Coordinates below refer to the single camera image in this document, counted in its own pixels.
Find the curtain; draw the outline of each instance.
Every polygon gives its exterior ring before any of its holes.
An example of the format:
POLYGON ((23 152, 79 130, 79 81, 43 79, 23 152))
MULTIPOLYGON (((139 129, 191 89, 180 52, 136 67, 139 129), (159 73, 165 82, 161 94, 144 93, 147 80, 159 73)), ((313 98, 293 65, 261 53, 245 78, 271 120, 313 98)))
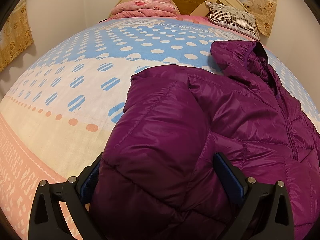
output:
POLYGON ((26 0, 21 0, 0 31, 0 72, 32 43, 26 0))
POLYGON ((269 38, 276 14, 277 0, 239 0, 256 17, 259 32, 269 38))

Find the pillow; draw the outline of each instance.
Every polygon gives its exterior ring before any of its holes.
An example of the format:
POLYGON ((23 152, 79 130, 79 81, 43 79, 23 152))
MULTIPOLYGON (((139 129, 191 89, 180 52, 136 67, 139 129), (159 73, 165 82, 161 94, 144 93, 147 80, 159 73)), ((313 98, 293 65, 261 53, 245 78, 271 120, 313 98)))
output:
POLYGON ((211 22, 260 41, 255 17, 251 13, 218 3, 205 3, 210 8, 208 18, 211 22))

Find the purple puffer jacket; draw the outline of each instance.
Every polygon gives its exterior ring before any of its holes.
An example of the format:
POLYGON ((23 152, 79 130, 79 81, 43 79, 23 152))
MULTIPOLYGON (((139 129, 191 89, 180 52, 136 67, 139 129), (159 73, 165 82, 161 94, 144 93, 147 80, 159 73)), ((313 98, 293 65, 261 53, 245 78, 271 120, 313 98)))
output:
POLYGON ((235 214, 212 168, 284 181, 295 239, 320 211, 320 137, 256 41, 216 41, 225 76, 165 65, 131 79, 102 155, 90 214, 110 240, 215 239, 235 214))

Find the floral pink bedding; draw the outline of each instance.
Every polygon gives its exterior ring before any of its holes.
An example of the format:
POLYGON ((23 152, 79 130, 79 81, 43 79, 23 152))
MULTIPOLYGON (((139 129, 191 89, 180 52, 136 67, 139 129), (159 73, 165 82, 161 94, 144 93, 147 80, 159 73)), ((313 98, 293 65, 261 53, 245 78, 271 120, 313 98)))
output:
POLYGON ((133 0, 118 4, 111 10, 110 19, 129 17, 176 17, 178 9, 171 0, 133 0))

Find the pink fabric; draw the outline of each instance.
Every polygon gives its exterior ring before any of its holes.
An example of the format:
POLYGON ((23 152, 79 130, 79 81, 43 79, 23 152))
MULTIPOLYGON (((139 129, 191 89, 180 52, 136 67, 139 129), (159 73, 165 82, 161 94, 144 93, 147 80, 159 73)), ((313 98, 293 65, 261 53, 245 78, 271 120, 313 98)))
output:
POLYGON ((160 10, 152 10, 152 9, 138 9, 136 11, 123 11, 117 13, 116 15, 109 18, 111 19, 122 19, 122 18, 130 18, 130 17, 176 17, 174 13, 160 11, 160 10))
POLYGON ((118 4, 111 10, 113 15, 123 11, 136 11, 139 9, 152 9, 177 14, 177 8, 171 4, 170 0, 133 0, 118 4))

